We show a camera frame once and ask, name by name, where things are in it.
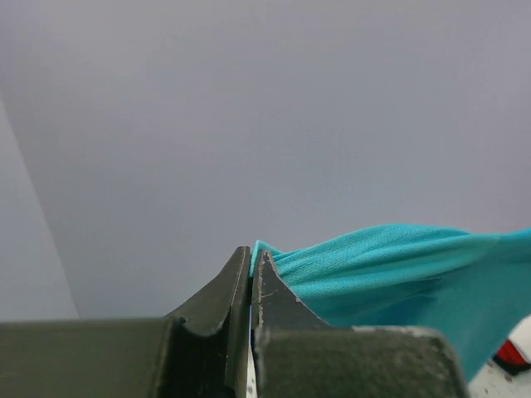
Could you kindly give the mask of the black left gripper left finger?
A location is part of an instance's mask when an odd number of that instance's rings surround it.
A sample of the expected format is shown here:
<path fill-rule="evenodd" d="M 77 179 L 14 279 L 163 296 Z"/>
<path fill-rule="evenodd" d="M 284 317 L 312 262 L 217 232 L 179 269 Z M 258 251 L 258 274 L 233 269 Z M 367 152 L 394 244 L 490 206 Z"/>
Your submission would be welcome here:
<path fill-rule="evenodd" d="M 3 323 L 2 396 L 245 396 L 250 259 L 161 318 Z"/>

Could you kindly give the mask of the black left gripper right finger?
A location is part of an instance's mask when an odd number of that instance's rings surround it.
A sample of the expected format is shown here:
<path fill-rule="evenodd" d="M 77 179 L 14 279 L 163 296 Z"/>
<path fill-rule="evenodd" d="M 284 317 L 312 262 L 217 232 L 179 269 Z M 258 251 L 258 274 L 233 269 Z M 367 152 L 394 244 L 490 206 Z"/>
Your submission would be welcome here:
<path fill-rule="evenodd" d="M 259 397 L 460 398 L 469 395 L 456 355 L 429 328 L 334 328 L 280 278 L 259 250 L 251 340 Z"/>

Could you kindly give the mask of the teal t shirt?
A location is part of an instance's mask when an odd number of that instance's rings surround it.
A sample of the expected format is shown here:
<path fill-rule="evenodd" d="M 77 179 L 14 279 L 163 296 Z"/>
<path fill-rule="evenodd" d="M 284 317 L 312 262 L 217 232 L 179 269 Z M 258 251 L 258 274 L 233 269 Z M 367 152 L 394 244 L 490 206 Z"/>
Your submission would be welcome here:
<path fill-rule="evenodd" d="M 440 331 L 467 380 L 530 314 L 530 233 L 391 224 L 271 251 L 287 287 L 326 323 Z"/>

